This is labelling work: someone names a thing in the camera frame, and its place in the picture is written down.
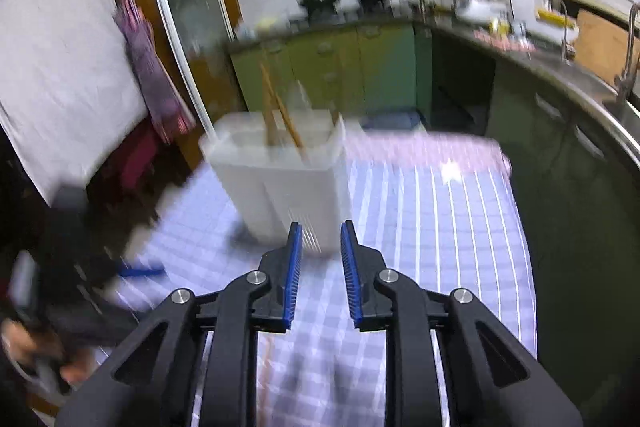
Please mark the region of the left hand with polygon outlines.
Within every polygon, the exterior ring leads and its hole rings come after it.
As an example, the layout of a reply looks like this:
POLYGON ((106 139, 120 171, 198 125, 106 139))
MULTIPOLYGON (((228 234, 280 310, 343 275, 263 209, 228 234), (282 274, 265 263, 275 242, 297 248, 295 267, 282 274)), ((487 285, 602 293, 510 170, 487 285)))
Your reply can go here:
POLYGON ((68 355, 55 333, 31 333, 17 321, 2 321, 1 340, 9 360, 21 369, 33 367, 36 358, 60 362, 60 375, 70 385, 82 383, 94 369, 90 351, 80 350, 74 355, 68 355))

